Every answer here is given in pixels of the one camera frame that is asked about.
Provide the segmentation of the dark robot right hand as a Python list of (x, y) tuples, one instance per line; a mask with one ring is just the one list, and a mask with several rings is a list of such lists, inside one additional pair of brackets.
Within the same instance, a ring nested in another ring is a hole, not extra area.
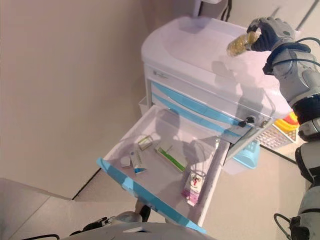
[(260, 17), (254, 19), (247, 28), (247, 33), (260, 29), (258, 39), (251, 44), (250, 49), (255, 52), (273, 51), (285, 43), (295, 42), (295, 31), (280, 18)]

